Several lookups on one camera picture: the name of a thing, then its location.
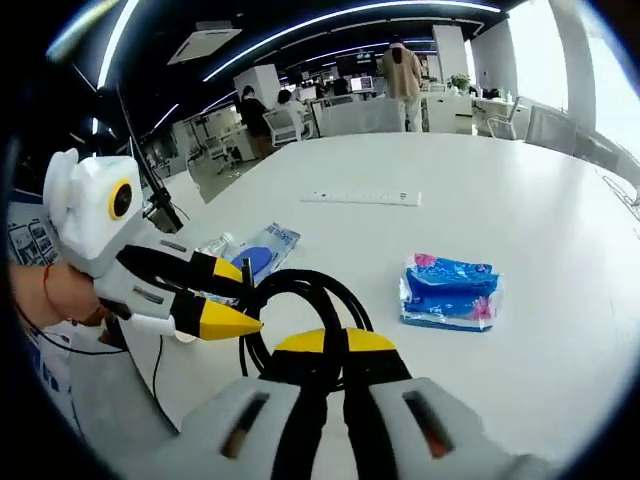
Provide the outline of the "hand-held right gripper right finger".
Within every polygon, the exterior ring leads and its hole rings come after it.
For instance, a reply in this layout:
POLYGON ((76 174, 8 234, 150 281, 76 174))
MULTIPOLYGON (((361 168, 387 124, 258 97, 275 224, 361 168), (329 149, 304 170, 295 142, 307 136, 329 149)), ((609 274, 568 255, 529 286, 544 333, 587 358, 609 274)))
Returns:
POLYGON ((394 344, 346 331, 343 414, 361 479, 552 479, 555 468, 488 438, 478 414, 414 378, 394 344))

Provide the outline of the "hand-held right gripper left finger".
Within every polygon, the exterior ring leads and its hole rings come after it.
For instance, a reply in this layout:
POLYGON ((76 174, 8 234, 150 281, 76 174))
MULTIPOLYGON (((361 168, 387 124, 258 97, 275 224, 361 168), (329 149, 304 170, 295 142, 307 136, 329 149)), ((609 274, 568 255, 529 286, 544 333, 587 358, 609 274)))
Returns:
POLYGON ((242 379, 195 412, 150 457, 153 479, 308 479, 333 389, 333 331, 279 343, 257 378, 242 379))

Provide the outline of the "person's left hand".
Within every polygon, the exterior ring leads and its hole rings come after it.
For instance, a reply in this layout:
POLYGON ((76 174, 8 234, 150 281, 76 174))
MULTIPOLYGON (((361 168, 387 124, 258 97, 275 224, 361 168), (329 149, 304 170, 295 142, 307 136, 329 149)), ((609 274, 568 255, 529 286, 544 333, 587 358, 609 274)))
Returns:
POLYGON ((60 262, 46 267, 43 286, 49 305, 58 317, 87 327, 102 327, 101 343, 123 347, 115 317, 101 304, 91 277, 60 262))

